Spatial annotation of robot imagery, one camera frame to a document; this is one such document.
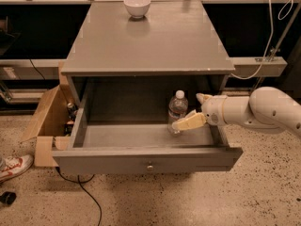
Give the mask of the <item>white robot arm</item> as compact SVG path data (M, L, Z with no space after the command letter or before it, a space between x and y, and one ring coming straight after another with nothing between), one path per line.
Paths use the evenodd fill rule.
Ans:
M255 89L249 96L198 93L201 111L193 110L172 123L177 131L211 126L240 125L265 134L289 131L301 137L301 105L283 91L272 87Z

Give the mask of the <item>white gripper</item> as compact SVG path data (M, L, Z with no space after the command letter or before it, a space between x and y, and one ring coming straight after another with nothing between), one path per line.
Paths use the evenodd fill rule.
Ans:
M174 121L171 126L177 131L187 131L202 127L206 122L214 126L225 125L223 107L227 99L225 95L197 93L196 97L201 103L201 111L192 110L184 118Z

